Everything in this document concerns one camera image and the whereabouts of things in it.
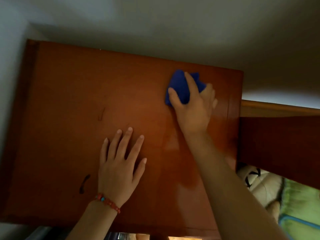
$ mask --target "dark stain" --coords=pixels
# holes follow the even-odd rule
[[[103,108],[103,110],[101,112],[101,115],[98,115],[98,121],[102,121],[103,113],[104,113],[105,110],[106,110],[106,107]]]
[[[80,189],[79,189],[79,194],[82,195],[82,194],[85,193],[85,189],[84,189],[84,187],[85,187],[85,182],[86,182],[90,177],[91,177],[90,174],[88,174],[87,176],[84,177],[84,180],[82,181],[82,184],[81,184]]]

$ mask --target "bracelet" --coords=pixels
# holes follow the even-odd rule
[[[102,193],[98,193],[96,200],[101,201],[105,206],[108,205],[120,214],[120,208],[110,199],[106,198]]]

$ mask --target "blue sponge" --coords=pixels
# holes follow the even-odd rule
[[[190,73],[195,83],[198,86],[199,92],[202,92],[206,88],[206,84],[199,80],[199,73]],[[190,91],[187,84],[187,80],[184,76],[184,71],[176,70],[170,80],[168,88],[173,88],[181,101],[182,104],[187,104],[190,100]],[[168,89],[165,94],[165,104],[172,107],[169,100]]]

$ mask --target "green blanket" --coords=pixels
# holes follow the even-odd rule
[[[320,191],[285,179],[279,224],[294,240],[319,240]]]

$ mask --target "forearm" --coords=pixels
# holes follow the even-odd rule
[[[224,157],[207,133],[186,136],[198,165],[223,240],[286,239]]]
[[[92,201],[66,240],[103,240],[116,216],[114,209]]]

